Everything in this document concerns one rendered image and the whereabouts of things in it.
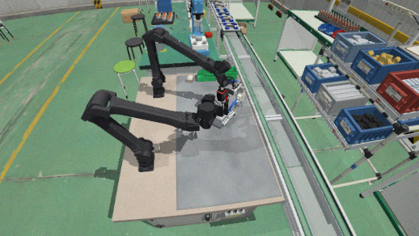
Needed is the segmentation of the green-topped workbench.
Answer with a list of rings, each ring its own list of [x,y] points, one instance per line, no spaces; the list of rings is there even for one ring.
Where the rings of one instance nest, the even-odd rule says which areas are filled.
[[[157,3],[157,8],[151,21],[150,30],[156,27],[162,27],[169,31],[171,36],[175,37],[177,40],[180,40],[189,47],[192,43],[194,50],[202,55],[210,57],[216,64],[220,63],[221,59],[214,42],[214,38],[212,37],[213,33],[206,17],[203,1],[185,0],[184,3],[174,3],[178,2],[171,2],[171,0],[159,0],[159,5]],[[183,7],[187,7],[187,9]],[[175,16],[175,19],[173,15]],[[194,41],[195,37],[196,41]],[[160,70],[163,71],[163,75],[192,74],[202,70],[202,67],[198,66],[195,61],[189,59],[182,53],[177,52],[170,46],[165,44],[164,47],[162,47],[162,45],[156,41],[155,45],[158,53],[159,67]],[[146,45],[142,53],[139,69],[146,70],[147,77],[152,77]]]

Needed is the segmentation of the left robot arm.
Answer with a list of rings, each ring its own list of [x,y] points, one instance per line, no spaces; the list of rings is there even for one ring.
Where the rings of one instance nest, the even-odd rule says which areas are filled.
[[[203,67],[204,70],[209,71],[211,74],[213,73],[214,76],[220,77],[216,79],[220,86],[222,85],[222,80],[226,77],[225,73],[231,69],[231,64],[223,60],[220,63],[216,64],[213,59],[207,57],[205,55],[200,54],[199,52],[195,51],[194,49],[190,48],[186,44],[182,43],[181,41],[177,40],[175,37],[171,36],[164,28],[156,27],[147,31],[145,35],[142,35],[142,39],[146,43],[146,49],[148,52],[148,57],[150,60],[150,67],[152,70],[152,82],[151,85],[153,86],[154,98],[163,98],[163,82],[165,81],[165,76],[163,75],[163,71],[160,70],[159,67],[159,59],[156,50],[155,41],[158,43],[163,43],[171,48],[175,49],[179,53],[182,53],[186,57],[190,58],[191,60],[195,61],[199,66]],[[162,75],[162,76],[161,76]],[[163,86],[163,87],[162,87]],[[155,89],[156,88],[156,89]]]

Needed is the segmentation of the green plastic bin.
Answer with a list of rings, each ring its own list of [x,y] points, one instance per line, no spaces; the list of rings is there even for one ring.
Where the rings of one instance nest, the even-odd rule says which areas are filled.
[[[214,76],[214,74],[210,74],[209,71],[202,69],[202,70],[197,71],[197,81],[198,82],[216,81],[216,77]]]
[[[237,79],[237,74],[238,74],[238,71],[237,71],[237,69],[235,68],[235,66],[232,66],[232,67],[231,67],[231,69],[230,69],[230,70],[228,70],[228,71],[225,73],[225,75],[226,75],[226,76],[231,76],[231,77],[233,77],[234,79]]]

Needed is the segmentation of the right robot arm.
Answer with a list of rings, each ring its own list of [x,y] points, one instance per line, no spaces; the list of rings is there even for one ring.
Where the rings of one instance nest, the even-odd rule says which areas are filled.
[[[153,142],[143,137],[139,137],[140,139],[135,137],[116,122],[110,114],[169,124],[178,129],[192,132],[200,131],[200,126],[204,129],[210,129],[214,118],[216,118],[219,112],[219,106],[214,105],[216,95],[213,94],[204,96],[203,104],[198,104],[197,113],[174,112],[142,103],[135,103],[118,98],[116,92],[113,91],[99,90],[93,96],[88,102],[89,105],[87,104],[81,119],[98,125],[118,141],[128,146],[134,152],[134,156],[137,157],[137,161],[140,164],[138,166],[139,172],[154,170]],[[109,105],[108,101],[110,102]]]

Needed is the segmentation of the grey bench mat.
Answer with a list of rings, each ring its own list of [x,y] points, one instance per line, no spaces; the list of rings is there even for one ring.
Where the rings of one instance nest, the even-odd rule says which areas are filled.
[[[207,94],[217,101],[218,81],[193,83],[176,76],[176,111],[197,113]],[[243,106],[242,106],[242,105]],[[221,128],[176,128],[177,210],[281,196],[268,155],[244,96],[236,115]],[[242,106],[242,107],[241,107]]]

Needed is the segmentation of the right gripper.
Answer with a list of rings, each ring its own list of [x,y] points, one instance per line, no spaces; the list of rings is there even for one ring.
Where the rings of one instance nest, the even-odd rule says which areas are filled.
[[[224,111],[223,111],[223,106],[219,106],[219,112],[217,116],[223,116],[223,114],[228,115],[228,102],[229,102],[229,99],[227,99],[226,102],[224,103]],[[201,100],[201,104],[203,104],[203,99]]]

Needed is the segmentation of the green round stool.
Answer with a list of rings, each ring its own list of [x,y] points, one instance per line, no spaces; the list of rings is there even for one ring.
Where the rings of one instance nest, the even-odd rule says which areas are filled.
[[[127,97],[127,94],[126,94],[126,92],[125,92],[125,86],[124,86],[124,83],[123,83],[123,81],[122,81],[122,79],[121,79],[121,74],[127,74],[127,73],[129,73],[129,72],[131,72],[132,70],[133,70],[133,72],[134,72],[134,74],[135,74],[135,77],[136,77],[136,79],[137,79],[137,81],[138,81],[138,85],[140,84],[140,82],[139,82],[139,80],[138,80],[138,76],[137,76],[137,74],[136,74],[136,72],[135,72],[135,69],[134,69],[134,67],[135,67],[135,63],[133,62],[133,61],[129,61],[129,60],[126,60],[126,61],[120,61],[120,62],[118,62],[118,63],[116,63],[114,66],[113,66],[113,70],[114,70],[114,72],[116,72],[117,74],[118,74],[118,78],[119,78],[119,80],[120,80],[120,82],[121,82],[121,86],[122,86],[122,88],[123,88],[123,91],[124,91],[124,93],[125,93],[125,97],[126,98],[128,98]]]

